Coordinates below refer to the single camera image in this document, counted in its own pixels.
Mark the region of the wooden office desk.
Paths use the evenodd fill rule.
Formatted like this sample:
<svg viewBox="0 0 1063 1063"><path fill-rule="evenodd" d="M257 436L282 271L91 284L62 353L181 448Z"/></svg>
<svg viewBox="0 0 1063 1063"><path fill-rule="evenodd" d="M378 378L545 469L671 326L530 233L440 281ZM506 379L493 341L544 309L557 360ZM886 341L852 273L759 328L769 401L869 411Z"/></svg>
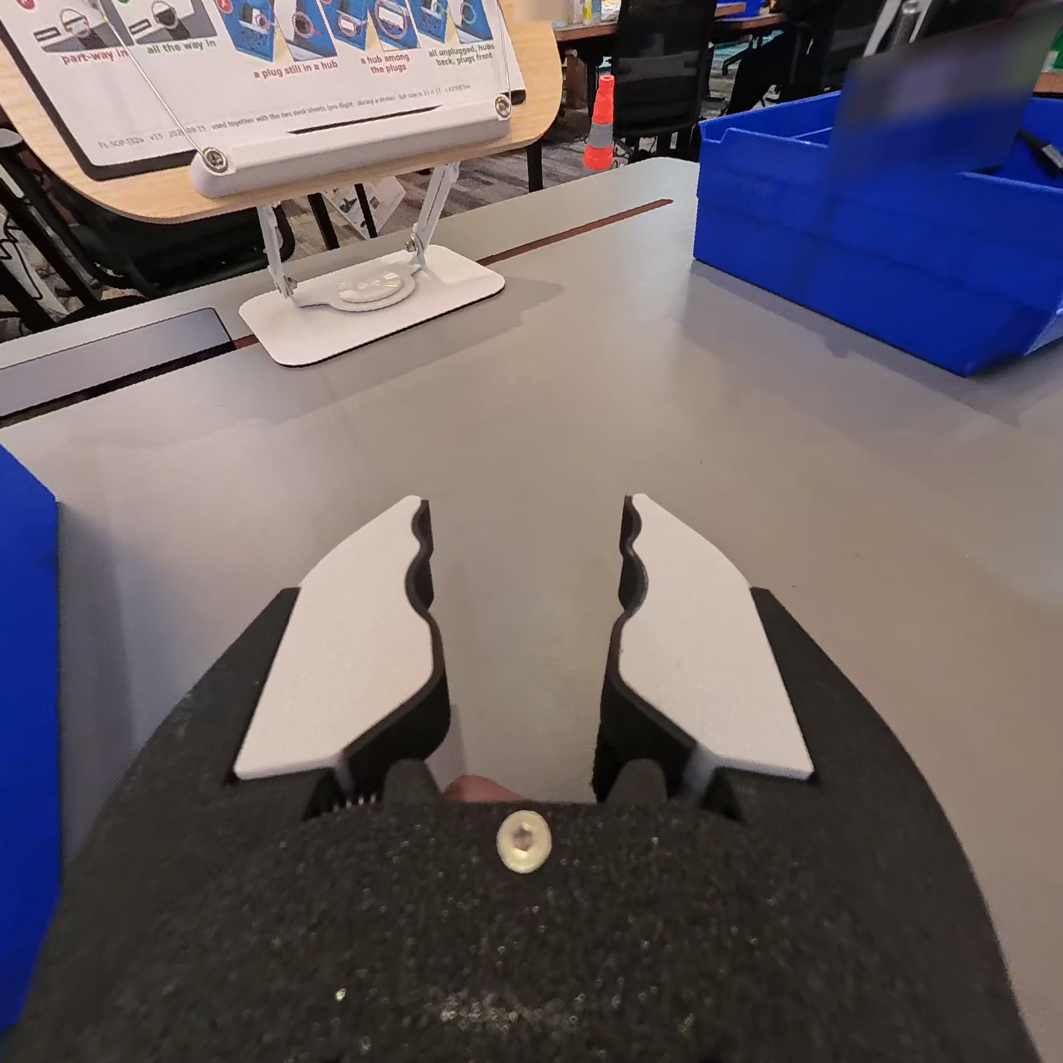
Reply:
<svg viewBox="0 0 1063 1063"><path fill-rule="evenodd" d="M574 48L577 43L613 36L619 11L618 2L603 2L602 12L588 21L555 23L556 43ZM743 39L774 30L784 21L786 16L774 9L764 7L747 15L743 2L724 3L718 5L714 16L715 35L722 40Z"/></svg>

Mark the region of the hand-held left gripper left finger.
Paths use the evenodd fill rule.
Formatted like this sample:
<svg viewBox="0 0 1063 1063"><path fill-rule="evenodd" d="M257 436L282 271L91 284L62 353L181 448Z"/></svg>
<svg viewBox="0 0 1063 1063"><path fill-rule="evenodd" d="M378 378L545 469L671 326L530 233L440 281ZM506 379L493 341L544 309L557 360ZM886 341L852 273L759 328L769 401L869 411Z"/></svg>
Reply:
<svg viewBox="0 0 1063 1063"><path fill-rule="evenodd" d="M353 779L356 750L437 688L431 554L429 504L407 496L313 566L236 756L239 780L322 767Z"/></svg>

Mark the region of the blue plastic bin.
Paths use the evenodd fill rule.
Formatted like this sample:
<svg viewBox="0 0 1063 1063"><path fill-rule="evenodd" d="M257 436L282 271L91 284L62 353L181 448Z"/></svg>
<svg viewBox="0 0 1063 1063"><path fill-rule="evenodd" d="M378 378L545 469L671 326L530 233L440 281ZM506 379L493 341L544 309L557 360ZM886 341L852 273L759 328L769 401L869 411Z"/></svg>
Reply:
<svg viewBox="0 0 1063 1063"><path fill-rule="evenodd" d="M838 92L701 123L693 255L968 378L1062 337L1061 99L990 172L828 176Z"/></svg>
<svg viewBox="0 0 1063 1063"><path fill-rule="evenodd" d="M1 451L1 1025L60 897L60 508Z"/></svg>

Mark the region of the black tripod with sheet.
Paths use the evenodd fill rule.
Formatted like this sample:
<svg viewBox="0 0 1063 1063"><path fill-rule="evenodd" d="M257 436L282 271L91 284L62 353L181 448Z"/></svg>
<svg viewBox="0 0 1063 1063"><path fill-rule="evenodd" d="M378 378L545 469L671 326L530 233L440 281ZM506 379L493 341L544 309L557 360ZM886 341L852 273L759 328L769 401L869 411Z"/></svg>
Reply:
<svg viewBox="0 0 1063 1063"><path fill-rule="evenodd" d="M370 230L379 234L405 197L406 189L396 178L352 184L324 195L330 209L362 240L373 238Z"/></svg>

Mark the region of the orange cone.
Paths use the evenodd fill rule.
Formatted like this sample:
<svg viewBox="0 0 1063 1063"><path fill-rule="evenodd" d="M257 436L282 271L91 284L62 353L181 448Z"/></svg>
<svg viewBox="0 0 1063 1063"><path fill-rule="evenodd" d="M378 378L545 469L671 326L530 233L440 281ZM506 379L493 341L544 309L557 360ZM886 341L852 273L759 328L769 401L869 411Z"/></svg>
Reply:
<svg viewBox="0 0 1063 1063"><path fill-rule="evenodd" d="M591 111L591 126L585 144L583 171L585 176L610 170L615 161L613 140L615 118L615 77L602 74Z"/></svg>

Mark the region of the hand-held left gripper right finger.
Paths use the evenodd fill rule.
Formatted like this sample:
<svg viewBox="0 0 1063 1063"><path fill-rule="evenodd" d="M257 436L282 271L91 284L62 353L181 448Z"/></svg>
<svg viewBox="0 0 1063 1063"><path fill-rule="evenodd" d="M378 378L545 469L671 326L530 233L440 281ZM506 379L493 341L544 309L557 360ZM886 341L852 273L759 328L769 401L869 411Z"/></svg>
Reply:
<svg viewBox="0 0 1063 1063"><path fill-rule="evenodd" d="M656 764L669 797L704 799L723 770L814 774L750 583L647 494L624 497L621 613L610 632L592 788Z"/></svg>

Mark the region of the black office chair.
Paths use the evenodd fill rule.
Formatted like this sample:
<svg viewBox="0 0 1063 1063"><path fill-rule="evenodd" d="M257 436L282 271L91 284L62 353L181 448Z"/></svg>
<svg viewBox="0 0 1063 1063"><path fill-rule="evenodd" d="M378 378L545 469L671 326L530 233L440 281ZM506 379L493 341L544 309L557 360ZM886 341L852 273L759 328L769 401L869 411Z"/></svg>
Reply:
<svg viewBox="0 0 1063 1063"><path fill-rule="evenodd" d="M154 299L268 267L259 214L254 208L162 223L118 215L71 189L56 197L70 216L70 248L102 284Z"/></svg>
<svg viewBox="0 0 1063 1063"><path fill-rule="evenodd" d="M613 137L629 163L689 157L711 71L715 10L715 1L621 3Z"/></svg>

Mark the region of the printed instruction sheet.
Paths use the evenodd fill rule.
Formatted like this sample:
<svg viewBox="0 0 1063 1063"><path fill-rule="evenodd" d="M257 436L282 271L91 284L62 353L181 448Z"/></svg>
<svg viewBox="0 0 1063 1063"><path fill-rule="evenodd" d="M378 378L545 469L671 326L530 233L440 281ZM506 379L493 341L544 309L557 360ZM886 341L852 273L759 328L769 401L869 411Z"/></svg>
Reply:
<svg viewBox="0 0 1063 1063"><path fill-rule="evenodd" d="M526 94L497 2L3 1L2 44L88 178L414 115L506 122Z"/></svg>

